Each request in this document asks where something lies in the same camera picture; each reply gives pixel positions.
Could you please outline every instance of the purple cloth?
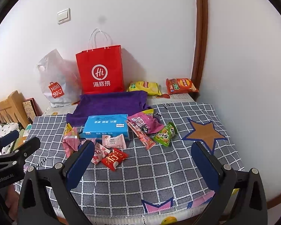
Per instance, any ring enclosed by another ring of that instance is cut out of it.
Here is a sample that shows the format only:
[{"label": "purple cloth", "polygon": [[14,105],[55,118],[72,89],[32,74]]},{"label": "purple cloth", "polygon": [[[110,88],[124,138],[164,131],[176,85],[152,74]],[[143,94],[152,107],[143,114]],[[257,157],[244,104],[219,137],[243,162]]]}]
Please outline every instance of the purple cloth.
[{"label": "purple cloth", "polygon": [[73,112],[67,114],[67,122],[72,127],[85,125],[88,116],[128,114],[149,109],[146,105],[147,92],[115,92],[107,94],[81,95],[80,103]]}]

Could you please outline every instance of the checkered blanket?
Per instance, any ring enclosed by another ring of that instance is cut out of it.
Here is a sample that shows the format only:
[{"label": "checkered blanket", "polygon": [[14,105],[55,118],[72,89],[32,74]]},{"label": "checkered blanket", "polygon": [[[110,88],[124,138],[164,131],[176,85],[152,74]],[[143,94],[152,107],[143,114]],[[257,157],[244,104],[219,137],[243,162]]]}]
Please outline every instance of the checkered blanket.
[{"label": "checkered blanket", "polygon": [[[156,144],[147,151],[130,132],[125,150],[129,158],[115,172],[101,162],[97,165],[90,163],[77,188],[71,190],[85,214],[107,217],[143,215],[147,212],[145,203],[161,205],[170,200],[171,208],[157,211],[164,214],[184,209],[189,202],[207,194],[210,190],[191,157],[193,141],[181,140],[192,130],[188,118],[199,123],[213,121],[215,129],[228,139],[216,141],[214,155],[222,164],[230,164],[235,170],[244,168],[212,105],[186,102],[152,108],[160,123],[175,123],[178,134],[169,147]],[[65,115],[35,118],[27,139],[38,137],[41,147],[27,159],[26,166],[44,169],[65,161],[61,144],[65,125]],[[20,190],[21,184],[17,183],[16,188]],[[53,190],[47,190],[53,207],[59,209]]]}]

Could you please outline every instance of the blue tissue box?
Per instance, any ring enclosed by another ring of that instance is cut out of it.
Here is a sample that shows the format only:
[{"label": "blue tissue box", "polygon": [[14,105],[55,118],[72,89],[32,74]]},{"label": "blue tissue box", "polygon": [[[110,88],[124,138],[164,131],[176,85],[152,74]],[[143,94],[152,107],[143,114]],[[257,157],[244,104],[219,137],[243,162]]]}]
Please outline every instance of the blue tissue box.
[{"label": "blue tissue box", "polygon": [[79,135],[81,138],[102,139],[102,134],[112,137],[123,134],[129,140],[128,125],[125,122],[127,117],[127,114],[89,116]]}]

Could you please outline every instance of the brown star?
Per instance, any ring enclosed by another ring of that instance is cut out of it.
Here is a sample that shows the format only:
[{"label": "brown star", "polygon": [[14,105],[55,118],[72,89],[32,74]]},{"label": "brown star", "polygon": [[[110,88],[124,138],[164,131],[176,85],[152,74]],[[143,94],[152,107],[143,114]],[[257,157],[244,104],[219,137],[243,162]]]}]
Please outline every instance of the brown star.
[{"label": "brown star", "polygon": [[227,138],[221,135],[215,130],[213,122],[201,124],[188,119],[193,127],[193,130],[187,134],[182,140],[194,140],[202,141],[207,145],[207,148],[212,152],[214,151],[216,140],[227,140]]}]

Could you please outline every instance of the light switch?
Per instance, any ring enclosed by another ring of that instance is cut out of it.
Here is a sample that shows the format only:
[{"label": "light switch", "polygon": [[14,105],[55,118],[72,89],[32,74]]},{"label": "light switch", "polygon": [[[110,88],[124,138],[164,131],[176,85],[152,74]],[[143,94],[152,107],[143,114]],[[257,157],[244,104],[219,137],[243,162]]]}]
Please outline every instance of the light switch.
[{"label": "light switch", "polygon": [[65,9],[57,13],[57,23],[60,25],[62,23],[68,22],[70,20],[70,9]]}]

